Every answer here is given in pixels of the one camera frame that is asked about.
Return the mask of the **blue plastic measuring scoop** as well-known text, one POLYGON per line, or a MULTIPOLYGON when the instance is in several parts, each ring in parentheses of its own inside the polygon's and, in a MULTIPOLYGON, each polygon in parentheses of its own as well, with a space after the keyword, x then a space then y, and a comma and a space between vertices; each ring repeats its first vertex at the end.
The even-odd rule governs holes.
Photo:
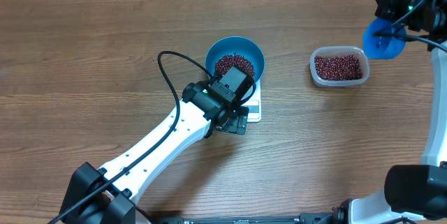
POLYGON ((385 22, 376 16, 363 35, 363 49, 370 59, 394 59, 403 51, 406 45, 405 41, 396 37, 378 36, 377 33, 406 34, 406 30, 402 28, 402 25, 398 28, 392 28, 390 31, 377 31, 384 24, 385 22))

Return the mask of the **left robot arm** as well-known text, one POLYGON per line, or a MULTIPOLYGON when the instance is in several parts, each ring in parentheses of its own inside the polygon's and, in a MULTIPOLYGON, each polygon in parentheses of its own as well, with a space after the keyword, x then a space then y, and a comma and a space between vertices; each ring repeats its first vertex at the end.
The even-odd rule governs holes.
POLYGON ((245 100, 256 84, 209 79, 188 84, 173 111, 141 141, 99 169, 74 171, 53 223, 148 223, 137 204, 153 180, 187 147, 215 130, 242 135, 245 100))

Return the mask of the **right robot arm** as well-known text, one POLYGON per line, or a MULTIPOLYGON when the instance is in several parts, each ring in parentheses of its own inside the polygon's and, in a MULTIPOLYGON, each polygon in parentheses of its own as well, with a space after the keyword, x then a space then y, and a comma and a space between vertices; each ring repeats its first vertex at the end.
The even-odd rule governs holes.
POLYGON ((393 59, 410 42, 427 45, 434 87, 430 130, 418 165, 394 165, 381 191, 346 200, 326 223, 416 223, 446 217, 446 0, 375 0, 363 36, 371 59, 393 59))

